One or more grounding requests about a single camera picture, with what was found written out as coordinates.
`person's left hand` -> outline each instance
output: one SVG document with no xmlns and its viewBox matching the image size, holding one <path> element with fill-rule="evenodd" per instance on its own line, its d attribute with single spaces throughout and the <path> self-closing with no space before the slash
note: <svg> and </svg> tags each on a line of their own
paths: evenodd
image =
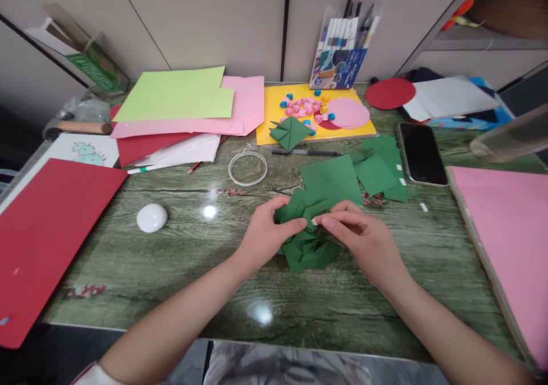
<svg viewBox="0 0 548 385">
<path fill-rule="evenodd" d="M 235 252 L 235 257 L 245 262 L 251 272 L 260 270 L 287 238 L 306 228 L 307 221 L 304 218 L 296 218 L 283 224 L 274 223 L 274 212 L 289 204 L 290 199 L 287 196 L 279 196 L 255 209 L 244 239 Z"/>
</svg>

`shelf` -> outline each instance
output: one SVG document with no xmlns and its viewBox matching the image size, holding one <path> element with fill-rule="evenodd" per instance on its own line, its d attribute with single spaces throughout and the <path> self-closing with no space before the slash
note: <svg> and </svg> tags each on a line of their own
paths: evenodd
<svg viewBox="0 0 548 385">
<path fill-rule="evenodd" d="M 425 51 L 548 50 L 548 40 L 513 37 L 484 27 L 454 25 L 440 31 Z"/>
</svg>

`red folder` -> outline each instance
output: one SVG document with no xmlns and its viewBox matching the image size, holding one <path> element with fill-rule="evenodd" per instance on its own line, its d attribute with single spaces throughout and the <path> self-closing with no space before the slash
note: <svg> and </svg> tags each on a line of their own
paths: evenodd
<svg viewBox="0 0 548 385">
<path fill-rule="evenodd" d="M 0 346 L 21 346 L 126 177 L 50 159 L 0 215 Z"/>
<path fill-rule="evenodd" d="M 121 105 L 112 107 L 110 110 L 110 118 L 113 119 L 121 107 Z M 116 126 L 118 123 L 113 122 L 112 124 L 113 126 Z M 137 160 L 149 156 L 161 148 L 187 140 L 198 134 L 202 133 L 153 134 L 116 139 L 118 154 L 120 154 L 120 165 L 125 167 L 126 165 L 130 165 Z"/>
</svg>

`red pencil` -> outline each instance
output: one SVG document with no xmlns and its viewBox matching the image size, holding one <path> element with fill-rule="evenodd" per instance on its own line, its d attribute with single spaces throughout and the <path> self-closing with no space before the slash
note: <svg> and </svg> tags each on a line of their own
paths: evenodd
<svg viewBox="0 0 548 385">
<path fill-rule="evenodd" d="M 220 146 L 221 144 L 223 144 L 226 140 L 228 140 L 228 137 L 229 137 L 229 136 L 223 136 L 223 137 L 221 138 L 221 140 L 219 141 L 219 146 Z M 202 161 L 200 161 L 199 163 L 194 164 L 194 166 L 193 166 L 190 170 L 188 170 L 188 174 L 192 174 L 192 172 L 193 172 L 193 171 L 198 167 L 198 165 L 200 165 L 201 163 L 202 163 Z"/>
</svg>

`hammer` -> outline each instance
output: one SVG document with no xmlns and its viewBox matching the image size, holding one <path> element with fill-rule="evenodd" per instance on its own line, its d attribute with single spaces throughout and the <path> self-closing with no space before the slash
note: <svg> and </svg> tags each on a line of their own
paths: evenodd
<svg viewBox="0 0 548 385">
<path fill-rule="evenodd" d="M 67 121 L 65 116 L 59 117 L 59 115 L 56 116 L 46 124 L 43 131 L 46 140 L 54 141 L 63 131 L 104 135 L 108 135 L 112 132 L 111 124 L 92 123 L 89 121 Z"/>
</svg>

